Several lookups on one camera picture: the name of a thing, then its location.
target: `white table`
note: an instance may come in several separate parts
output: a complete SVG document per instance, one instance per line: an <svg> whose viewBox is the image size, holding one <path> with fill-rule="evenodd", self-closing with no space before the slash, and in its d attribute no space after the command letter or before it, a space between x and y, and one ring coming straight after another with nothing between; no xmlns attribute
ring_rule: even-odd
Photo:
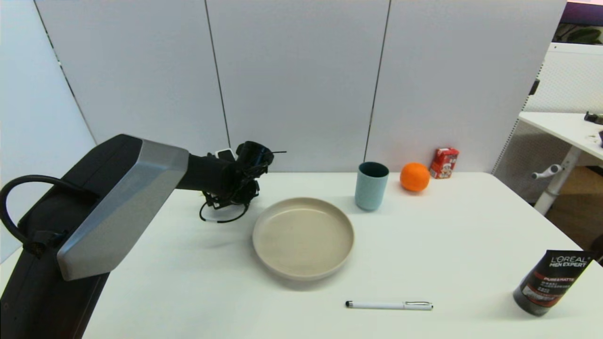
<svg viewBox="0 0 603 339"><path fill-rule="evenodd" d="M246 216L203 223L196 192L168 199L111 273L86 338L585 338L600 331L597 263L543 318L511 292L547 249L578 249L489 174L454 173L409 194L392 174L376 212L353 202L356 174L269 173ZM295 284L256 259L253 223L290 197L329 201L356 232L344 268ZM2 264L5 284L13 255ZM346 300L433 302L432 312L346 309Z"/></svg>
<svg viewBox="0 0 603 339"><path fill-rule="evenodd" d="M603 130L603 125L585 121L584 115L577 113L522 112L519 119L572 146L561 163L563 171L555 175L534 206L544 215L559 195L582 152L589 153L603 162L603 148L598 134Z"/></svg>

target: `light blue cup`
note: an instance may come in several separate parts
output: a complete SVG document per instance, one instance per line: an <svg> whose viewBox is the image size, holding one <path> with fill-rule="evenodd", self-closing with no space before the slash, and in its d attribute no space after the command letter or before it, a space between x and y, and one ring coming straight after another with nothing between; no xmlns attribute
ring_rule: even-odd
<svg viewBox="0 0 603 339"><path fill-rule="evenodd" d="M378 162L364 162L358 166L356 178L356 205L365 211L375 211L383 201L390 171Z"/></svg>

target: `orange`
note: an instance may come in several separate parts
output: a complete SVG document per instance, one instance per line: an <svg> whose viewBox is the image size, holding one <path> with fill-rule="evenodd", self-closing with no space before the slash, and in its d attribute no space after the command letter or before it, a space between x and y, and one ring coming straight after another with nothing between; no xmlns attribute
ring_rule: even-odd
<svg viewBox="0 0 603 339"><path fill-rule="evenodd" d="M418 162L407 163L400 173L402 187L409 191L420 192L429 184L429 170Z"/></svg>

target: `black cable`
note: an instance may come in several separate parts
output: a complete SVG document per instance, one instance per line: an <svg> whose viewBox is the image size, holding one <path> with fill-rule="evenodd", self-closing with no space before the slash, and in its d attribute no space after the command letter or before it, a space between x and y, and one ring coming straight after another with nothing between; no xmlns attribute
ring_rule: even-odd
<svg viewBox="0 0 603 339"><path fill-rule="evenodd" d="M8 199L8 194L10 193L10 191L13 188L21 185L22 183L28 183L28 182L50 183L50 184L53 184L53 185L56 185L56 186L59 186L62 188L71 189L73 191L89 193L88 191L86 191L85 189L83 189L79 186L75 186L71 183L68 183L62 179L58 179L55 177L31 175L31 176L18 177L16 179L9 181L6 185L4 185L2 190L0 190L0 220L2 220L4 227L6 227L6 229L15 238L17 238L17 240L19 240L23 244L28 243L29 239L27 238L26 235L24 235L21 232L21 230L19 230L17 225L15 225L13 220L10 218L10 216L8 214L8 208L6 206L6 203L7 203L7 199Z"/></svg>
<svg viewBox="0 0 603 339"><path fill-rule="evenodd" d="M203 208L207 205L207 202L205 202L202 206L201 209L199 210L199 218L201 218L201 220L203 221L207 221L207 219L203 218ZM247 210L249 209L249 204L244 204L245 205L245 209L243 210L243 213L241 213L238 217L233 218L233 219L229 219L229 220L216 220L216 223L218 224L225 224L225 223L229 223L231 221L235 221L238 220L239 218L241 218L243 215L245 215L245 213L247 213Z"/></svg>

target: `red juice box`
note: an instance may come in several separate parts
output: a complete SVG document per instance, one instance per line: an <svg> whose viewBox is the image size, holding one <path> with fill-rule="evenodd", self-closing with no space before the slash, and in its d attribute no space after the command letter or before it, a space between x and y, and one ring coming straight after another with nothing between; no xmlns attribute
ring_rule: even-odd
<svg viewBox="0 0 603 339"><path fill-rule="evenodd" d="M436 179L449 178L456 164L459 151L449 148L438 148L435 150L434 161L431 163L429 172Z"/></svg>

